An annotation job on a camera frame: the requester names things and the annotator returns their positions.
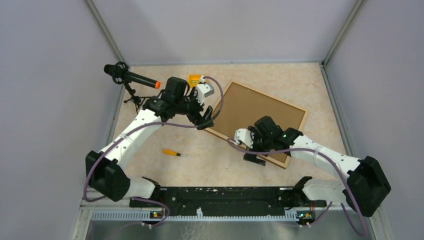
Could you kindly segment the orange handled screwdriver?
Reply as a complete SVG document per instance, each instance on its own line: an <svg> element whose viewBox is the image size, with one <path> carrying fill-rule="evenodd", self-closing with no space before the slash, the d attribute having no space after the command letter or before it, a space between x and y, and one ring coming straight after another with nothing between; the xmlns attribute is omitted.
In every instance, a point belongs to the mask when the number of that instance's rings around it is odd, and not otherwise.
<svg viewBox="0 0 424 240"><path fill-rule="evenodd" d="M184 155L182 153L179 153L179 152L176 152L176 151L173 151L173 150L170 150L170 149L163 149L162 153L166 154L166 155L170 155L170 156L175 156L175 157L190 158L190 156L188 156L188 155Z"/></svg>

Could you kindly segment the wooden picture frame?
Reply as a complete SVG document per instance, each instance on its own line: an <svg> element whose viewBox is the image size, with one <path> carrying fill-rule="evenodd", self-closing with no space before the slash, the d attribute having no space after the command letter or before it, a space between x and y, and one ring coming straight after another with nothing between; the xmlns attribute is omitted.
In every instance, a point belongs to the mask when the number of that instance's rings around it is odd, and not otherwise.
<svg viewBox="0 0 424 240"><path fill-rule="evenodd" d="M223 93L223 108L214 126L205 129L220 139L232 138L237 129L253 126L264 116L270 116L283 130L303 130L308 115L305 108L236 81L228 83Z"/></svg>

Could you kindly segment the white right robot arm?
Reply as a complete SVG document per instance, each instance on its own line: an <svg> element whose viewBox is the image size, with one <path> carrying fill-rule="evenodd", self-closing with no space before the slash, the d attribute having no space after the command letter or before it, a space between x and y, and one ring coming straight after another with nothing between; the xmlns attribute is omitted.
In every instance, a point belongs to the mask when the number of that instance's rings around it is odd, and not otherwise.
<svg viewBox="0 0 424 240"><path fill-rule="evenodd" d="M245 156L284 153L313 164L335 176L335 180L303 177L296 185L293 200L299 206L311 201L349 205L364 217L371 217L392 190L380 163L371 156L358 158L329 149L289 127L282 129L270 116L234 133L237 145L245 145Z"/></svg>

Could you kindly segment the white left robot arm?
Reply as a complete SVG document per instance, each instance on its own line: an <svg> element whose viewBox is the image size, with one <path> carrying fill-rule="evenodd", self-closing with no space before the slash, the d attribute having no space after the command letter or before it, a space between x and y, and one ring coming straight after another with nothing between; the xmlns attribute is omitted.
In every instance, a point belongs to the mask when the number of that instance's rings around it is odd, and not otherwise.
<svg viewBox="0 0 424 240"><path fill-rule="evenodd" d="M201 76L200 82L186 93L187 82L171 77L159 95L152 96L142 106L134 120L100 152L91 151L85 158L86 179L83 199L88 198L88 187L101 193L102 198L114 202L123 198L140 197L149 207L160 202L158 184L149 178L130 179L125 168L143 143L162 126L203 130L213 126L217 117L213 108L204 108L205 99L214 94L212 82L224 94L219 82L210 76Z"/></svg>

